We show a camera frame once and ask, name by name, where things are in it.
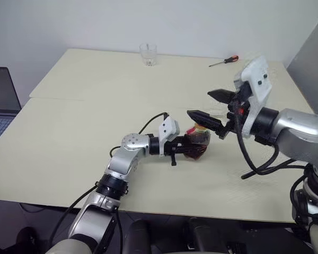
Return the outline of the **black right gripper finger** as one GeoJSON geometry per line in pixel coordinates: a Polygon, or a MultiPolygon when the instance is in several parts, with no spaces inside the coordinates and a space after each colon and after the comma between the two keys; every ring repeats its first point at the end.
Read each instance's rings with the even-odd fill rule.
{"type": "Polygon", "coordinates": [[[219,134],[224,129],[221,120],[213,118],[206,112],[200,110],[188,110],[187,115],[198,125],[207,128],[217,134],[219,134]]]}
{"type": "Polygon", "coordinates": [[[229,104],[235,96],[235,92],[225,89],[215,89],[209,91],[207,95],[220,103],[229,104]]]}

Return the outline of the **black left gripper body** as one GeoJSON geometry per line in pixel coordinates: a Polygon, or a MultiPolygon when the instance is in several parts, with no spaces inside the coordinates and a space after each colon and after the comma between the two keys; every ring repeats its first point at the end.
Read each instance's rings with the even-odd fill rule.
{"type": "Polygon", "coordinates": [[[176,166],[176,154],[187,152],[187,135],[176,137],[173,141],[167,141],[164,145],[164,155],[171,158],[171,166],[176,166]]]}

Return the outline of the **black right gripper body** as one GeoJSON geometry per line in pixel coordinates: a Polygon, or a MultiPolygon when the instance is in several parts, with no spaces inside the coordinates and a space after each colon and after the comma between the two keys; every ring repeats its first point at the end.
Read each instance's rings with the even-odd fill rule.
{"type": "Polygon", "coordinates": [[[218,135],[221,139],[225,139],[229,132],[235,134],[242,133],[242,128],[249,113],[250,103],[249,97],[252,95],[251,87],[248,81],[245,81],[235,92],[232,101],[227,104],[229,119],[224,129],[218,135]]]}

